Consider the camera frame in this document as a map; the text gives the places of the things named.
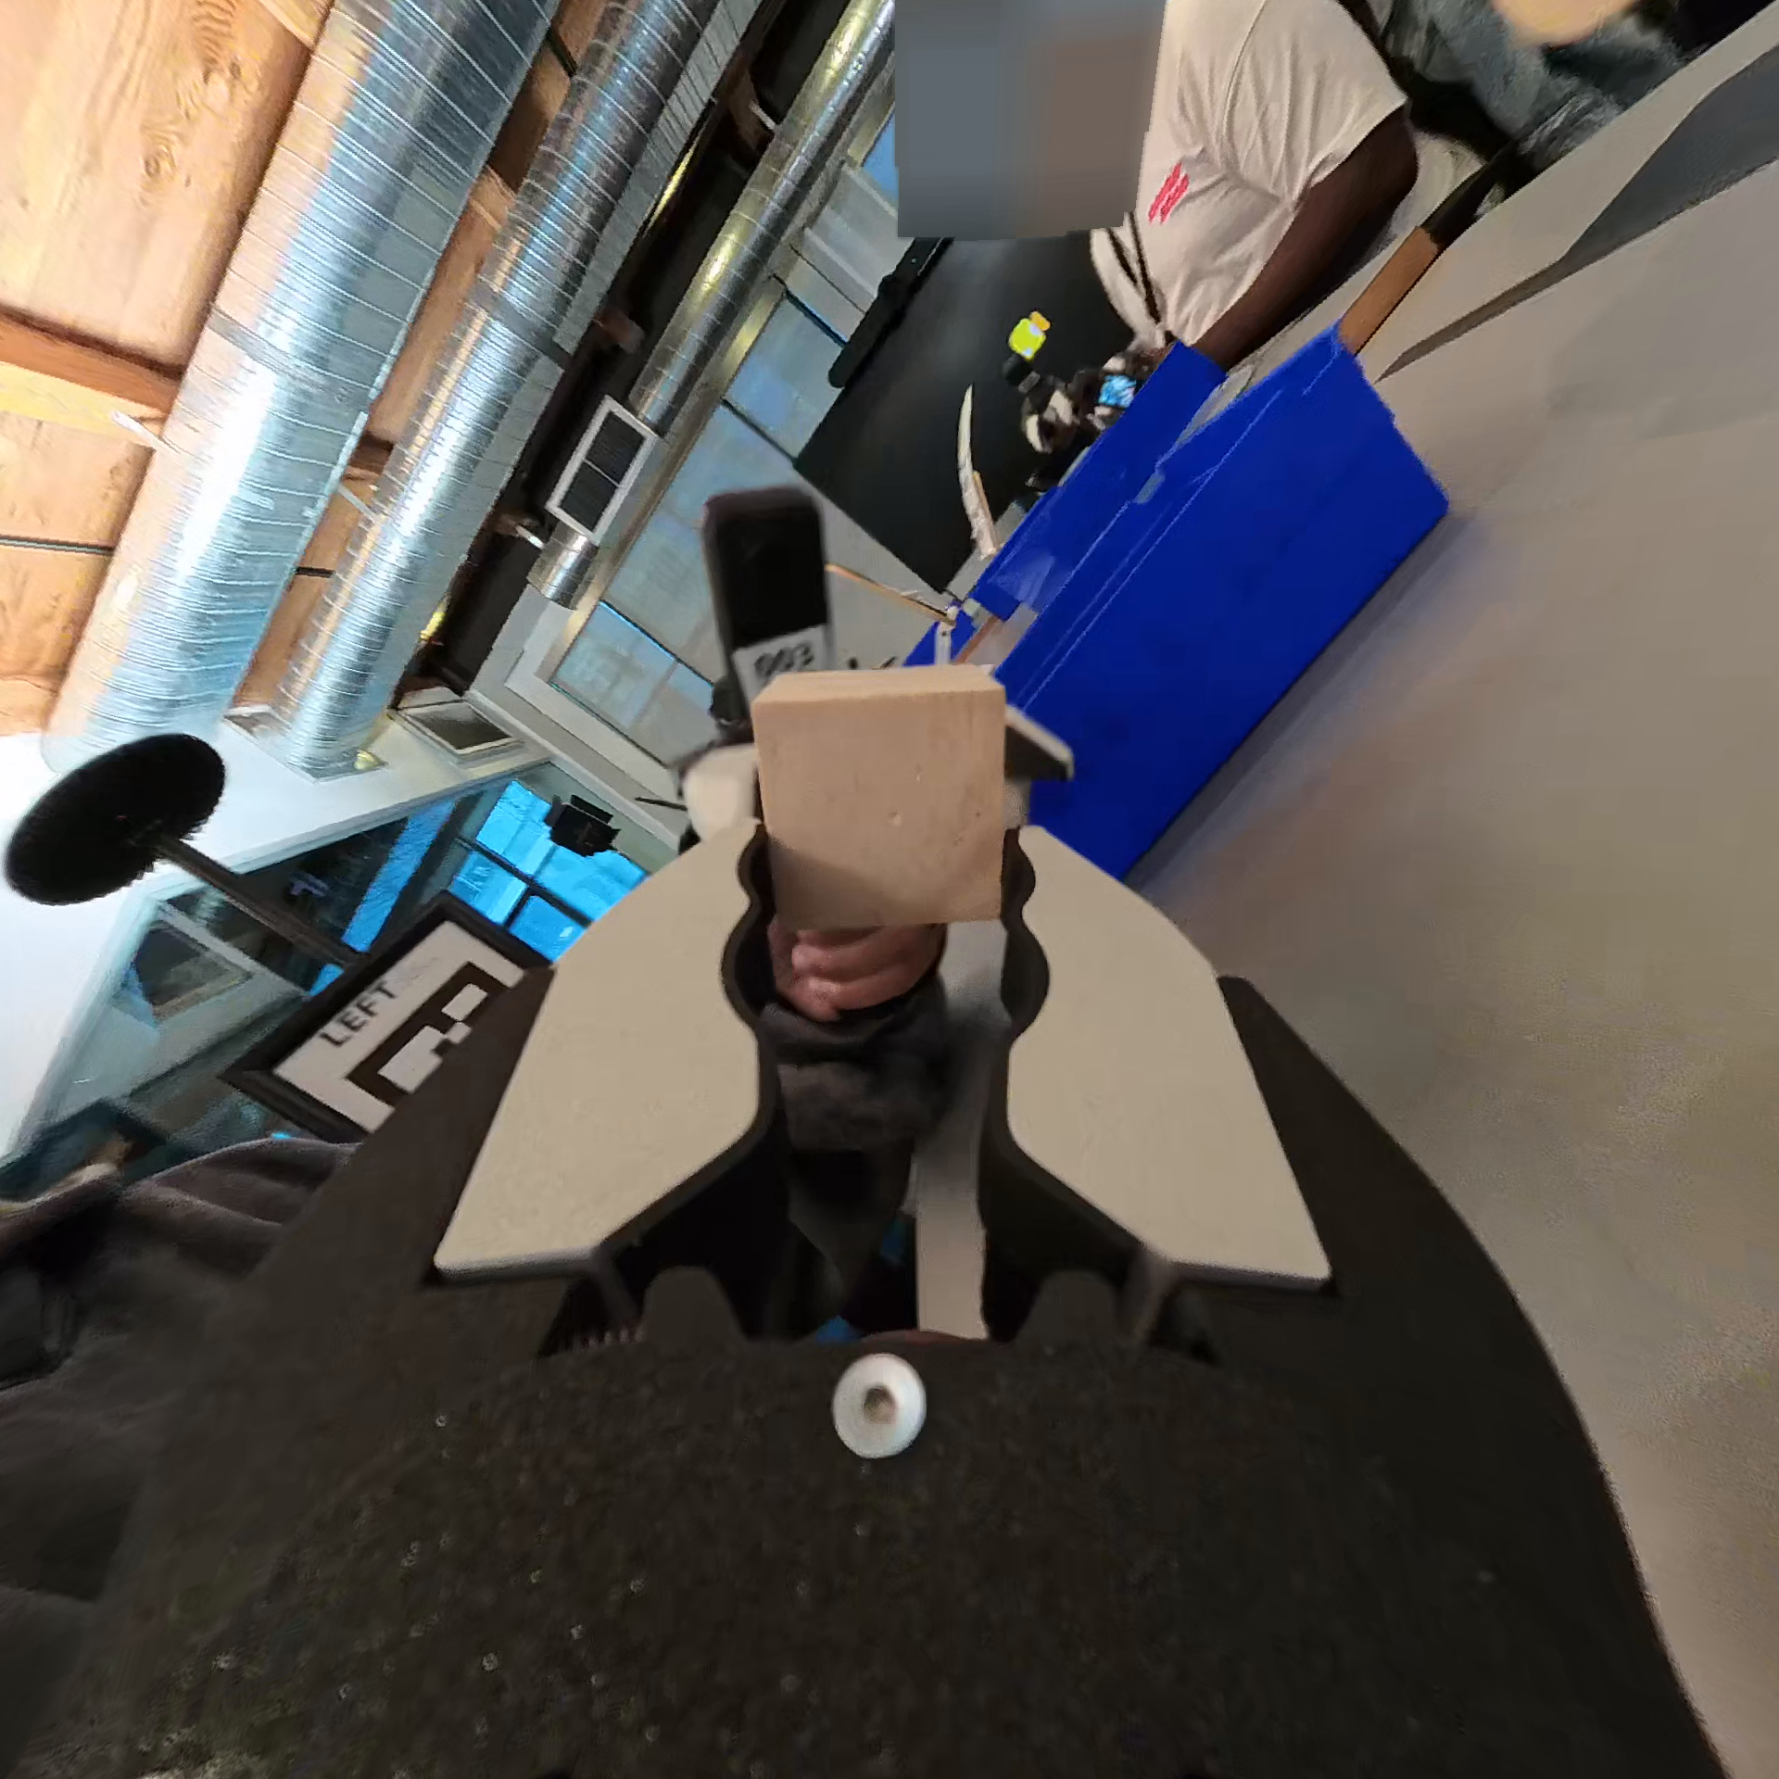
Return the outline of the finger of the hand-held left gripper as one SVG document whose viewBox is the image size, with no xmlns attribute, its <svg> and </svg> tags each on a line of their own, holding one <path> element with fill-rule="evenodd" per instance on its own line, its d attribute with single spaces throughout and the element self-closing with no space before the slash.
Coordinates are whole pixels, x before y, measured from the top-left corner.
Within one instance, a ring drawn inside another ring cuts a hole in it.
<svg viewBox="0 0 1779 1779">
<path fill-rule="evenodd" d="M 683 802 L 683 840 L 704 840 L 731 827 L 754 827 L 761 802 L 761 753 L 754 745 L 713 745 L 698 751 L 677 771 L 677 799 Z"/>
<path fill-rule="evenodd" d="M 1043 723 L 1009 704 L 1004 712 L 1004 827 L 1027 827 L 1033 817 L 1033 790 L 1043 783 L 1071 783 L 1077 771 L 1075 751 Z"/>
</svg>

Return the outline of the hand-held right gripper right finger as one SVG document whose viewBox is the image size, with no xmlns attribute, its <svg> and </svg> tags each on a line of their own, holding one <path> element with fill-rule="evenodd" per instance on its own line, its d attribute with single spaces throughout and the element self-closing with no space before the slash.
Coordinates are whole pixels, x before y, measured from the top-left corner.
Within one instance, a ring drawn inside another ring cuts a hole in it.
<svg viewBox="0 0 1779 1779">
<path fill-rule="evenodd" d="M 1328 1292 L 1328 1250 L 1197 947 L 1040 827 L 1009 834 L 1004 936 L 1010 1033 L 976 1150 L 992 1333 L 1029 1329 L 1064 1278 L 1085 1278 L 1135 1348 L 1181 1292 Z"/>
</svg>

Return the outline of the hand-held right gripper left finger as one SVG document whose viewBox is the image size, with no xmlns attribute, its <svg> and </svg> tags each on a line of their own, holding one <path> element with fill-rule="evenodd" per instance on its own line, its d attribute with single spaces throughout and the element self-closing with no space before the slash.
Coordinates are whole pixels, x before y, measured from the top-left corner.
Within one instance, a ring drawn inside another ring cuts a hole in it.
<svg viewBox="0 0 1779 1779">
<path fill-rule="evenodd" d="M 557 959 L 433 1254 L 451 1284 L 707 1270 L 735 1321 L 783 1315 L 786 1144 L 761 1041 L 764 827 L 698 840 Z"/>
</svg>

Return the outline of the wooden cube blue stripe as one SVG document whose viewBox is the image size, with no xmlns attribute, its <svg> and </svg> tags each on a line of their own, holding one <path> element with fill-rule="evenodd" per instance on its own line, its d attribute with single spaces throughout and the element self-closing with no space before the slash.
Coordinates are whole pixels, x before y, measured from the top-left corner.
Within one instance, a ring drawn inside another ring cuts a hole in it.
<svg viewBox="0 0 1779 1779">
<path fill-rule="evenodd" d="M 754 703 L 776 916 L 786 929 L 992 923 L 1004 716 L 973 667 L 802 672 Z"/>
</svg>

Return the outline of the person's left forearm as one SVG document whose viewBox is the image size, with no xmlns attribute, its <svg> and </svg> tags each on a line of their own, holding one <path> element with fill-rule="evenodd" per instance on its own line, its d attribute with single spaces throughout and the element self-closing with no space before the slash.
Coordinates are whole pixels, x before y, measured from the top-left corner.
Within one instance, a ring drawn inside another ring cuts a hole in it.
<svg viewBox="0 0 1779 1779">
<path fill-rule="evenodd" d="M 899 1212 L 916 1148 L 947 1109 L 947 989 L 930 972 L 915 989 L 839 1019 L 780 998 L 761 1017 L 790 1139 L 796 1212 Z"/>
</svg>

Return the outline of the grey desk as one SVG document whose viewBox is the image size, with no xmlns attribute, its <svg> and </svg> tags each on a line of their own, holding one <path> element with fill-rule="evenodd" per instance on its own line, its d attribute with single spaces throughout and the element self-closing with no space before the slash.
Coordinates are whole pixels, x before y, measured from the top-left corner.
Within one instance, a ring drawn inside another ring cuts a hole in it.
<svg viewBox="0 0 1779 1779">
<path fill-rule="evenodd" d="M 1576 242 L 1767 7 L 1475 225 Z M 1450 519 L 1141 863 L 1482 1237 L 1733 1776 L 1777 1776 L 1777 165 L 1374 382 Z"/>
</svg>

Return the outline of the person's left hand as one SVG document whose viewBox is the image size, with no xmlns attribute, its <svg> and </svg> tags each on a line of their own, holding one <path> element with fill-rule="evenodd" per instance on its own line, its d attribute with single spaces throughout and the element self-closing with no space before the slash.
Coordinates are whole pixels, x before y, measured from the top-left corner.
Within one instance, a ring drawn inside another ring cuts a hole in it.
<svg viewBox="0 0 1779 1779">
<path fill-rule="evenodd" d="M 945 926 L 768 926 L 776 998 L 815 1022 L 888 1009 L 916 994 L 945 955 Z"/>
</svg>

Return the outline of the black diagonal rod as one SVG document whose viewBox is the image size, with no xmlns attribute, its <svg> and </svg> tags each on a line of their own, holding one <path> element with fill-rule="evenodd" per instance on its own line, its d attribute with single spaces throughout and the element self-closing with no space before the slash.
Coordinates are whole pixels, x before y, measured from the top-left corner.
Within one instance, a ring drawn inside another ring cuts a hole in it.
<svg viewBox="0 0 1779 1779">
<path fill-rule="evenodd" d="M 864 573 L 859 573 L 852 566 L 826 563 L 826 575 L 835 575 L 835 578 L 849 582 L 849 583 L 856 583 L 863 591 L 873 591 L 880 600 L 890 600 L 890 601 L 899 601 L 905 608 L 922 612 L 930 621 L 935 621 L 941 625 L 956 622 L 956 618 L 961 612 L 961 604 L 956 600 L 951 600 L 951 596 L 932 596 L 930 600 L 930 596 L 915 594 L 915 591 L 890 587 L 890 583 L 884 583 L 884 582 L 877 582 L 877 578 L 873 578 L 873 575 L 864 575 Z"/>
</svg>

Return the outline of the white vent grille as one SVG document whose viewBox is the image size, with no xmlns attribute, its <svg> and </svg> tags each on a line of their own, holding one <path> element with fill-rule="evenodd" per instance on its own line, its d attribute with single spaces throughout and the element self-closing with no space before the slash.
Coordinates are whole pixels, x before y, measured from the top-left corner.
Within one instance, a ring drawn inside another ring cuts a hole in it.
<svg viewBox="0 0 1779 1779">
<path fill-rule="evenodd" d="M 657 452 L 661 433 L 605 393 L 567 457 L 544 511 L 582 541 L 602 546 Z"/>
</svg>

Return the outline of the black white marker sign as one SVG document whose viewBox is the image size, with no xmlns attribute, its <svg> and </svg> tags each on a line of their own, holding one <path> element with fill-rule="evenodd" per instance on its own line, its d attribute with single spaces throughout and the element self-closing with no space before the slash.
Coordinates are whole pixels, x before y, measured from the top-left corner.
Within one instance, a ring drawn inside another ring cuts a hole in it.
<svg viewBox="0 0 1779 1779">
<path fill-rule="evenodd" d="M 302 998 L 220 1070 L 220 1082 L 287 1128 L 359 1144 L 458 1054 L 498 997 L 548 968 L 544 953 L 441 894 Z"/>
</svg>

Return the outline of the black monitor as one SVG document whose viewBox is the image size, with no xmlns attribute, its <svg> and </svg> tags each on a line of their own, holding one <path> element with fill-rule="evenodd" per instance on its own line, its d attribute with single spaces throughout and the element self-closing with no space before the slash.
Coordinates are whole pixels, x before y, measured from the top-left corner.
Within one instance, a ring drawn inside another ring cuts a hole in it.
<svg viewBox="0 0 1779 1779">
<path fill-rule="evenodd" d="M 1022 498 L 1034 454 L 1019 433 L 1009 336 L 1040 311 L 1033 370 L 1067 382 L 1130 345 L 1089 260 L 1089 238 L 941 238 L 905 246 L 830 370 L 835 402 L 794 466 L 932 591 L 972 558 L 956 418 L 973 389 L 973 464 L 989 514 Z"/>
</svg>

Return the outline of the person's body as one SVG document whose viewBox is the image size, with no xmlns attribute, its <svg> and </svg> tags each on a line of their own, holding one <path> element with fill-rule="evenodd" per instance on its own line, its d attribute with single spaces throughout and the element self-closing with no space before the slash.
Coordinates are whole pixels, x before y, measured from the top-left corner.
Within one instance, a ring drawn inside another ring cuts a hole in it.
<svg viewBox="0 0 1779 1779">
<path fill-rule="evenodd" d="M 4 1641 L 80 1629 L 214 1310 L 353 1150 L 86 1167 L 4 1212 Z"/>
</svg>

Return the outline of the black round disc pole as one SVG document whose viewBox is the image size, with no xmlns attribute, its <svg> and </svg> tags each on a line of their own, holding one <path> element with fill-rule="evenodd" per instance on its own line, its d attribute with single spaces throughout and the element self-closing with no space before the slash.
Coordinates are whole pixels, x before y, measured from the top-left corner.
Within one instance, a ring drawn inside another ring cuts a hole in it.
<svg viewBox="0 0 1779 1779">
<path fill-rule="evenodd" d="M 291 947 L 353 968 L 359 953 L 195 848 L 192 834 L 211 820 L 223 787 L 223 758 L 187 733 L 113 746 L 62 775 L 16 823 L 4 857 L 7 884 L 32 906 L 86 906 L 171 863 Z"/>
</svg>

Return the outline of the silver ventilation duct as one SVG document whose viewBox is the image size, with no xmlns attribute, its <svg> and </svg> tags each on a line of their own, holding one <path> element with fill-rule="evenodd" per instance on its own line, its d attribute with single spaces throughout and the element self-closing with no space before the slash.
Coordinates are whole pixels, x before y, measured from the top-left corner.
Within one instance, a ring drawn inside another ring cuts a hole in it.
<svg viewBox="0 0 1779 1779">
<path fill-rule="evenodd" d="M 333 3 L 40 738 L 208 736 L 310 550 L 551 3 Z"/>
<path fill-rule="evenodd" d="M 266 746 L 286 768 L 342 775 L 384 721 L 757 10 L 602 10 L 368 514 L 280 678 Z"/>
<path fill-rule="evenodd" d="M 612 3 L 533 162 L 510 225 L 554 247 L 537 357 L 554 393 L 633 246 L 667 225 L 677 168 L 698 158 L 702 122 L 754 69 L 778 31 L 830 24 L 796 53 L 802 84 L 704 247 L 646 370 L 620 405 L 669 437 L 794 230 L 833 191 L 839 155 L 894 56 L 894 3 Z"/>
</svg>

